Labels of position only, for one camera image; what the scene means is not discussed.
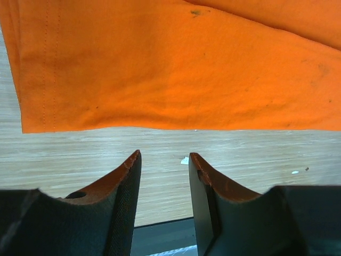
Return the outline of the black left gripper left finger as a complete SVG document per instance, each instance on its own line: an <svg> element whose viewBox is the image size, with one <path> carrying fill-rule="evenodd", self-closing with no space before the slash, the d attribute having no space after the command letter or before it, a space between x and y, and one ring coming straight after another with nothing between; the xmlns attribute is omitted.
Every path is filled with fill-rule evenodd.
<svg viewBox="0 0 341 256"><path fill-rule="evenodd" d="M129 255L141 169L137 150L65 198L2 190L1 255Z"/></svg>

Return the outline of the orange t shirt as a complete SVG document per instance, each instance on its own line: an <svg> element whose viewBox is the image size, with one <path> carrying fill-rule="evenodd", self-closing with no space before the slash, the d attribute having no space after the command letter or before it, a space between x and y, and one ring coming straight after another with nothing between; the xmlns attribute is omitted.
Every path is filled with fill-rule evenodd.
<svg viewBox="0 0 341 256"><path fill-rule="evenodd" d="M1 1L24 133L340 130L340 1Z"/></svg>

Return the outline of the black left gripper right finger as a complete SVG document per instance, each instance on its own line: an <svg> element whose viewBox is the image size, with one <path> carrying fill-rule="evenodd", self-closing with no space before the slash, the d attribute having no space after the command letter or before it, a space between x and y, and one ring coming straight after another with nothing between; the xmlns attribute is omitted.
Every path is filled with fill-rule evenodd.
<svg viewBox="0 0 341 256"><path fill-rule="evenodd" d="M340 186L252 191L189 157L199 255L340 255Z"/></svg>

